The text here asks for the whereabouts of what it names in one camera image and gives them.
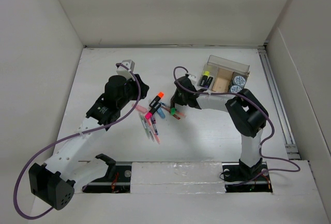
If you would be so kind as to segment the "orange highlighter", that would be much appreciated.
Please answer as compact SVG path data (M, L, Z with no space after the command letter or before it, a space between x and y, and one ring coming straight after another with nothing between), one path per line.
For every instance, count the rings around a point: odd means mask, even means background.
M157 94L157 96L149 103L149 107L153 108L160 100L161 98L164 96L163 92L159 92Z

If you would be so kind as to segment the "purple highlighter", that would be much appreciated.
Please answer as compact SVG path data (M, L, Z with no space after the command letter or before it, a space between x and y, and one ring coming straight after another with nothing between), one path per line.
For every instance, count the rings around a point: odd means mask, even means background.
M206 82L205 82L205 84L204 84L204 87L205 88L209 88L210 87L210 85L211 85L211 83L212 83L212 81L213 81L213 77L208 77L207 78L207 80L206 80Z

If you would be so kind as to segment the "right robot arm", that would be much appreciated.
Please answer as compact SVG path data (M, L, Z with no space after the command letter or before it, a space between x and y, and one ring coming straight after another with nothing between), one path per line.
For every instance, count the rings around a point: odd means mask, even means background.
M196 89L189 75L175 80L176 91L171 98L171 106L189 106L204 110L226 112L241 135L241 155L238 161L238 178L224 169L222 178L228 182L248 181L262 171L260 143L263 128L269 117L266 109L248 89L239 93L215 93L207 89Z

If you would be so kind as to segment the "green highlighter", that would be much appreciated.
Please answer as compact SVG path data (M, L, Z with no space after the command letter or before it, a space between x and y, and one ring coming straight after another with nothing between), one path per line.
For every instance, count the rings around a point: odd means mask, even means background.
M176 113L176 109L175 109L175 108L171 108L171 109L170 109L170 114L171 114L171 115L174 115L175 113Z

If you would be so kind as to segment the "pink highlighter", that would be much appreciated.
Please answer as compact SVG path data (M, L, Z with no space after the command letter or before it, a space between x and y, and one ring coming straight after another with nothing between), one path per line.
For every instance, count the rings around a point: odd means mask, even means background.
M151 109L145 114L145 118L147 120L149 120L154 114L155 112L157 112L157 110L160 108L161 104L158 102L156 103L153 107L151 107Z

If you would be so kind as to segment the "yellow highlighter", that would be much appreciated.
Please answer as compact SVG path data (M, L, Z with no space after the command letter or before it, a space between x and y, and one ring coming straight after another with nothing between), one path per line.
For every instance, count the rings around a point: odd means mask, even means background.
M201 79L200 79L200 81L199 81L199 86L200 86L200 87L204 87L204 86L205 86L206 81L207 81L207 79L208 79L208 77L209 77L209 74L210 74L209 71L204 71L204 72L203 72L202 77L201 77Z

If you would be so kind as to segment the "blue glue jar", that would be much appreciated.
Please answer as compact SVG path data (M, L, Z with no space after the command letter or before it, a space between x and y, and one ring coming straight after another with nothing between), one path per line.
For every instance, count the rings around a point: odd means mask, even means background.
M238 85L232 85L229 89L230 93L239 93L243 88Z
M233 77L231 79L232 85L237 85L241 88L243 88L246 85L247 79L244 75L239 73L233 73Z

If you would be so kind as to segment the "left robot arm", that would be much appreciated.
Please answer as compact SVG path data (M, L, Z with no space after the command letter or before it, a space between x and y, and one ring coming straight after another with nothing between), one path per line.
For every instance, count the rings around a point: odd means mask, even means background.
M78 161L92 144L121 118L121 110L130 102L146 97L149 90L138 74L121 72L111 76L104 92L87 111L78 133L65 140L55 155L43 164L34 163L29 171L31 192L55 210L63 209L73 194L89 182L115 176L116 162L105 154L78 167Z

